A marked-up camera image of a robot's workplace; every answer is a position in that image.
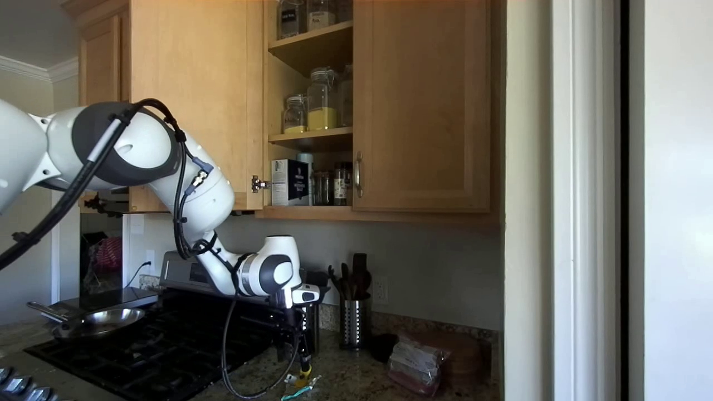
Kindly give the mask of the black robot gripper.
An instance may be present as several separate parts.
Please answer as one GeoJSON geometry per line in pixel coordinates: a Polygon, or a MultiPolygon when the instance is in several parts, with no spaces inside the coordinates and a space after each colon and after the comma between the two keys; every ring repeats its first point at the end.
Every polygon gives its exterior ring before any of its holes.
{"type": "Polygon", "coordinates": [[[293,349],[293,369],[312,369],[313,347],[318,342],[318,304],[323,300],[320,288],[303,282],[275,292],[275,306],[285,316],[285,327],[299,340],[293,349]]]}

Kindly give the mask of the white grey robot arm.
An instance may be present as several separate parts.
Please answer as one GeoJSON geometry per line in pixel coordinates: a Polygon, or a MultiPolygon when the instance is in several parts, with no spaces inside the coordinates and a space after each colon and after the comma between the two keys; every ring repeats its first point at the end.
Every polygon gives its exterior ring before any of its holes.
{"type": "Polygon", "coordinates": [[[312,359],[303,311],[320,290],[300,280],[290,234],[269,234],[256,251],[236,254],[217,239],[234,208],[221,165],[179,129],[165,103],[94,103],[32,115],[0,99],[0,208],[21,192],[47,187],[60,200],[0,254],[9,267],[54,230],[84,192],[145,187],[174,217],[179,254],[197,259],[222,295],[264,300],[287,316],[295,360],[312,359]]]}

